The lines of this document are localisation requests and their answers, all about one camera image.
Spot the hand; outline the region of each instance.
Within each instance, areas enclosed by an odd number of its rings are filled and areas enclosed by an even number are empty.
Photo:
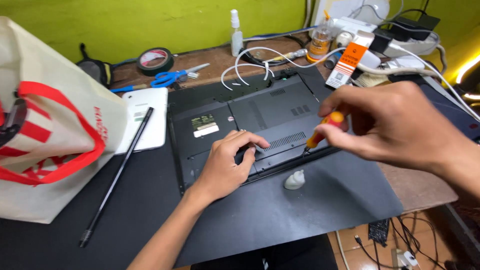
[[[244,130],[232,130],[225,138],[214,142],[202,173],[187,192],[195,192],[207,205],[232,193],[248,178],[255,162],[255,145],[270,146],[264,138]],[[237,165],[234,157],[243,146],[249,148],[243,155],[243,162]]]
[[[337,109],[351,115],[356,135],[328,124],[316,127],[329,144],[367,160],[442,174],[463,149],[476,147],[412,82],[357,88],[342,86],[325,99],[319,116]]]

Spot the right hand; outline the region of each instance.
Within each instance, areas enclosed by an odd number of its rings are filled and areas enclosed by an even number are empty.
[[[329,124],[315,130],[332,146],[366,160],[442,174],[465,149],[477,147],[428,101],[412,82],[358,88],[342,86],[325,99],[319,116],[351,115],[353,132]]]

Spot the red bag handle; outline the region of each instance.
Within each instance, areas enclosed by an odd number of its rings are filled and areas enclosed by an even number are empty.
[[[91,151],[79,155],[41,179],[24,176],[0,167],[1,179],[30,185],[50,184],[85,168],[97,160],[98,157],[100,157],[100,155],[103,153],[103,150],[105,149],[105,143],[100,134],[88,123],[85,117],[60,91],[41,83],[22,81],[18,85],[18,94],[23,98],[27,94],[34,94],[40,97],[48,98],[73,111],[77,115],[82,127],[93,139],[95,145]]]

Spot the left hand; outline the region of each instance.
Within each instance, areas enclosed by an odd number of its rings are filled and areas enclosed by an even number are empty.
[[[197,198],[210,204],[235,191],[247,180],[255,162],[255,145],[261,148],[270,146],[263,137],[244,130],[232,130],[225,138],[214,142],[200,177],[187,193],[196,194]],[[243,146],[249,149],[243,155],[243,162],[237,165],[234,157]]]

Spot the black bag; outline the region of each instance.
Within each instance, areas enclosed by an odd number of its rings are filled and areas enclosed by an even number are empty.
[[[88,57],[83,43],[80,43],[80,52],[84,58],[76,65],[103,86],[110,87],[113,83],[113,65]]]

